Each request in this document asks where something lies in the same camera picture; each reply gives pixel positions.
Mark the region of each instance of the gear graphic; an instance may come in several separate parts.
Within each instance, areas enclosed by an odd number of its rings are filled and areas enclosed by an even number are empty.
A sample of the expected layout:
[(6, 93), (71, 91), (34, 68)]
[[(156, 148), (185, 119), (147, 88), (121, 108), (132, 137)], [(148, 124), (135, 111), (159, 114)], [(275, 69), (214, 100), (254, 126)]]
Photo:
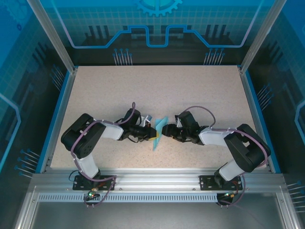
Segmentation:
[(166, 13), (172, 13), (172, 9), (178, 9), (178, 4), (181, 4), (182, 0), (136, 0), (135, 4), (138, 6), (138, 10), (142, 10), (143, 13), (148, 13), (149, 16), (155, 15), (159, 17), (160, 14), (165, 16)]
[(21, 23), (28, 15), (28, 4), (26, 0), (1, 0), (1, 5), (6, 7), (6, 10), (18, 23)]

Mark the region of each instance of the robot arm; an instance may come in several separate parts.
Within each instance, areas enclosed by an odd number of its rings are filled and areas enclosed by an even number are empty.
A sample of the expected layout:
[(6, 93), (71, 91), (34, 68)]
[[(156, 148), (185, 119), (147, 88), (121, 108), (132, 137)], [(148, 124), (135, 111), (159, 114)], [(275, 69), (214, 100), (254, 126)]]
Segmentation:
[[(121, 119), (122, 124), (112, 123), (106, 120), (94, 124), (88, 132), (80, 139), (74, 149), (76, 155), (76, 163), (80, 166), (82, 172), (89, 178), (99, 179), (100, 171), (96, 166), (92, 150), (102, 138), (110, 138), (122, 141), (129, 136), (137, 137), (140, 141), (150, 140), (157, 137), (155, 129), (150, 127), (151, 116), (141, 116), (141, 113), (130, 109), (124, 118)], [(88, 114), (82, 114), (62, 135), (61, 142), (68, 151), (71, 151), (73, 144), (76, 142), (81, 133), (94, 122), (94, 118)]]
[(236, 129), (213, 129), (208, 126), (199, 126), (189, 111), (182, 112), (175, 118), (176, 124), (163, 127), (163, 135), (180, 142), (229, 148), (234, 159), (220, 167), (214, 174), (215, 182), (219, 186), (244, 172), (252, 172), (264, 162), (264, 153), (258, 144), (235, 130), (249, 135), (265, 149), (267, 156), (270, 156), (270, 148), (247, 124), (242, 124)]

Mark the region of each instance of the beige table surface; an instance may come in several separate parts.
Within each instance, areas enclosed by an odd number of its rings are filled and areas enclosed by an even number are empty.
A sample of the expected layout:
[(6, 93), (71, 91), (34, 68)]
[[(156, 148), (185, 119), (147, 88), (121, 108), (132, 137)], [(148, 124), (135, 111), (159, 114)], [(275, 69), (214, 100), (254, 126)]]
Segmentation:
[[(202, 105), (216, 116), (214, 127), (254, 128), (236, 66), (81, 66), (78, 68), (60, 136), (83, 113), (95, 119), (116, 121), (136, 102), (142, 115), (169, 117), (192, 105)], [(191, 110), (200, 125), (213, 119), (205, 110)], [(232, 159), (221, 146), (180, 143), (163, 136), (156, 151), (153, 142), (100, 139), (93, 157), (98, 167), (198, 168), (220, 167)], [(75, 168), (70, 153), (58, 139), (52, 168)]]

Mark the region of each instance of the glass panel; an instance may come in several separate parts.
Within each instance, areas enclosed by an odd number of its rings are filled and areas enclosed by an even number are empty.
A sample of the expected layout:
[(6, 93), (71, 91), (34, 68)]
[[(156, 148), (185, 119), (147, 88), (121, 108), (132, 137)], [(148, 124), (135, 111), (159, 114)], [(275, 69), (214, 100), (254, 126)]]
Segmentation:
[(75, 65), (240, 64), (273, 0), (43, 0)]
[[(305, 178), (305, 2), (288, 0), (249, 67), (266, 128), (288, 184)], [(304, 205), (298, 184), (295, 206)]]
[(67, 70), (27, 2), (1, 4), (0, 222), (1, 228), (11, 228), (37, 166)]

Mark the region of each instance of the blue edge trim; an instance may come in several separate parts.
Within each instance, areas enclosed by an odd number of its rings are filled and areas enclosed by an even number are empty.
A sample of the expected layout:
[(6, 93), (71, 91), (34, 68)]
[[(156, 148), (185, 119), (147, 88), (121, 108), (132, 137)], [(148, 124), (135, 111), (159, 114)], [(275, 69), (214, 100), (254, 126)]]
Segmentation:
[(251, 94), (252, 94), (252, 97), (253, 97), (253, 100), (254, 100), (254, 104), (255, 104), (256, 109), (257, 109), (259, 121), (262, 124), (263, 132), (264, 132), (264, 135), (265, 135), (265, 138), (266, 138), (266, 143), (271, 149), (271, 158), (272, 158), (273, 166), (274, 166), (274, 169), (275, 169), (275, 173), (281, 173), (281, 169), (278, 165), (276, 155), (275, 155), (275, 151), (273, 149), (273, 145), (271, 143), (271, 139), (270, 139), (270, 136), (269, 136), (269, 133), (268, 133), (268, 130), (267, 130), (267, 126), (266, 126), (266, 123), (265, 123), (265, 120), (264, 120), (264, 117), (263, 117), (263, 113), (262, 113), (262, 110), (259, 106), (259, 103), (258, 103), (258, 100), (257, 100), (257, 97), (256, 97), (256, 93), (255, 93), (255, 90), (254, 90), (254, 87), (253, 87), (253, 84), (252, 84), (252, 81), (251, 81), (250, 74), (249, 74), (248, 70), (246, 71), (246, 77), (247, 77), (247, 80), (248, 80), (248, 83), (249, 83), (249, 86), (250, 86), (250, 90), (251, 90)]
[[(36, 173), (39, 173), (39, 171), (41, 170), (41, 167), (43, 165), (43, 161), (44, 161), (44, 158), (46, 156), (47, 148), (48, 148), (48, 145), (49, 145), (49, 142), (50, 142), (51, 134), (52, 134), (52, 131), (53, 131), (53, 128), (54, 128), (54, 125), (55, 125), (55, 120), (57, 118), (57, 115), (58, 115), (58, 112), (59, 112), (59, 107), (60, 107), (61, 102), (62, 102), (63, 94), (64, 94), (64, 91), (65, 91), (66, 86), (67, 86), (69, 75), (70, 75), (70, 73), (67, 72), (65, 80), (64, 80), (63, 85), (62, 85), (61, 93), (59, 95), (59, 98), (58, 98), (58, 101), (57, 101), (57, 104), (56, 104), (56, 107), (55, 107), (55, 110), (54, 110), (54, 114), (53, 114), (51, 124), (50, 124), (49, 130), (48, 130), (47, 136), (46, 136), (46, 140), (44, 142), (44, 145), (43, 145), (43, 148), (42, 148), (42, 151), (41, 151), (41, 156), (39, 158), (39, 162), (38, 162), (38, 165), (37, 165), (37, 168), (36, 168)], [(254, 87), (253, 87), (253, 84), (252, 84), (252, 81), (251, 81), (251, 78), (250, 78), (250, 74), (249, 74), (248, 71), (246, 71), (246, 77), (247, 77), (247, 80), (248, 80), (248, 83), (249, 83), (249, 86), (250, 86), (251, 94), (252, 94), (253, 99), (254, 99), (254, 104), (255, 104), (256, 109), (257, 109), (258, 118), (259, 118), (259, 120), (262, 124), (262, 127), (263, 127), (263, 132), (264, 132), (264, 135), (265, 135), (265, 138), (266, 138), (266, 142), (271, 149), (271, 158), (272, 158), (272, 162), (273, 162), (273, 165), (274, 165), (275, 172), (276, 173), (281, 173), (281, 169), (280, 169), (279, 164), (278, 164), (277, 159), (276, 159), (275, 151), (274, 151), (273, 145), (271, 143), (271, 139), (270, 139), (270, 136), (269, 136), (269, 133), (268, 133), (268, 130), (267, 130), (267, 126), (266, 126), (266, 123), (265, 123), (264, 118), (263, 118), (263, 113), (262, 113), (261, 108), (259, 106), (256, 94), (255, 94), (255, 90), (254, 90)]]
[(53, 128), (54, 128), (54, 125), (55, 125), (55, 121), (56, 121), (56, 118), (57, 118), (57, 115), (58, 115), (58, 112), (59, 112), (59, 107), (61, 106), (63, 94), (64, 94), (64, 92), (66, 90), (66, 87), (67, 87), (67, 82), (68, 82), (69, 77), (70, 77), (70, 72), (67, 71), (66, 77), (63, 81), (63, 84), (62, 84), (62, 87), (61, 87), (61, 92), (59, 94), (57, 104), (56, 104), (56, 107), (55, 107), (55, 110), (54, 110), (54, 113), (53, 113), (53, 117), (52, 117), (50, 127), (49, 127), (49, 130), (48, 130), (47, 136), (46, 136), (46, 140), (44, 141), (44, 144), (43, 144), (43, 148), (42, 148), (42, 151), (41, 151), (41, 155), (40, 155), (35, 173), (40, 173), (40, 170), (43, 166), (43, 161), (44, 161), (44, 158), (47, 154), (47, 148), (48, 148), (48, 145), (50, 143), (51, 134), (52, 134), (52, 131), (53, 131)]

